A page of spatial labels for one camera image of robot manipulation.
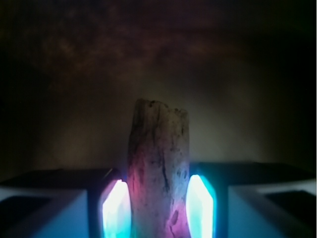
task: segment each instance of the dark background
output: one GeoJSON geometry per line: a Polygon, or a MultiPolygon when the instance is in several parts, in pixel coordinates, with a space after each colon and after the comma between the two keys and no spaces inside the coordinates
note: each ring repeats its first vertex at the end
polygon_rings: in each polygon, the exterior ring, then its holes
{"type": "Polygon", "coordinates": [[[316,1],[0,1],[0,180],[126,172],[138,98],[184,108],[192,161],[316,172],[316,1]]]}

